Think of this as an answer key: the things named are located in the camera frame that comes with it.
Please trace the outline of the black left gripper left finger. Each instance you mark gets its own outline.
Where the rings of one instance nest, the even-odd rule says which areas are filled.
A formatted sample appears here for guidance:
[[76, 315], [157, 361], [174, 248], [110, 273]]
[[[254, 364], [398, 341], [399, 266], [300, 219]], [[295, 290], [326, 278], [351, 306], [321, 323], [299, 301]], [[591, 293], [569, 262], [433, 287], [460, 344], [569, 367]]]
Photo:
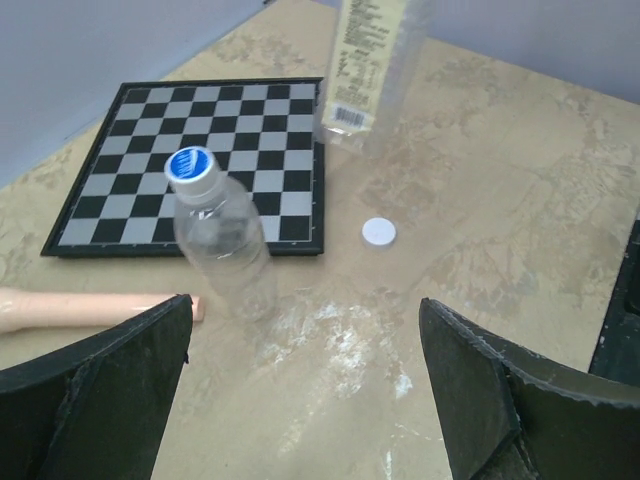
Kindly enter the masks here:
[[148, 479], [188, 361], [193, 301], [1, 372], [4, 479]]

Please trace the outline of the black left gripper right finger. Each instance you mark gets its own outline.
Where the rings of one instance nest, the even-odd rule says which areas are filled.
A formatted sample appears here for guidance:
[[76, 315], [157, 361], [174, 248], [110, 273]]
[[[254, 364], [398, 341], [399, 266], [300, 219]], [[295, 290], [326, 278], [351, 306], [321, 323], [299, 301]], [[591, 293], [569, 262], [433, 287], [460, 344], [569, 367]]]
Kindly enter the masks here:
[[455, 479], [636, 479], [639, 390], [567, 367], [425, 298], [422, 349]]

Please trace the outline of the clear plastic bottle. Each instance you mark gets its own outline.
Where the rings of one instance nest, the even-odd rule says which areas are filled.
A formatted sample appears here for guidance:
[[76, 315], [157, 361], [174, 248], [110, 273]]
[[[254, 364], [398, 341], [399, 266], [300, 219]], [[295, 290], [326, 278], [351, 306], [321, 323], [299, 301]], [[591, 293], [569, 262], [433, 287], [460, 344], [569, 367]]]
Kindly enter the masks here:
[[255, 322], [273, 316], [277, 288], [258, 210], [236, 179], [218, 173], [173, 181], [176, 242], [234, 317]]
[[319, 139], [377, 157], [397, 130], [431, 1], [343, 1], [321, 81]]

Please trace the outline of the black white checkerboard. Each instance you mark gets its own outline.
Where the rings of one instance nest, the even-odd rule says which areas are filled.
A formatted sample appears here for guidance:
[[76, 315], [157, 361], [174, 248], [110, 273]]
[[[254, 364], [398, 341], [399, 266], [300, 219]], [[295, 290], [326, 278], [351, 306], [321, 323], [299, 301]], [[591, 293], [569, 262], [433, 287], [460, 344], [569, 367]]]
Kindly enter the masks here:
[[124, 83], [42, 248], [51, 257], [165, 257], [168, 159], [181, 179], [215, 164], [253, 200], [272, 255], [324, 250], [317, 77]]

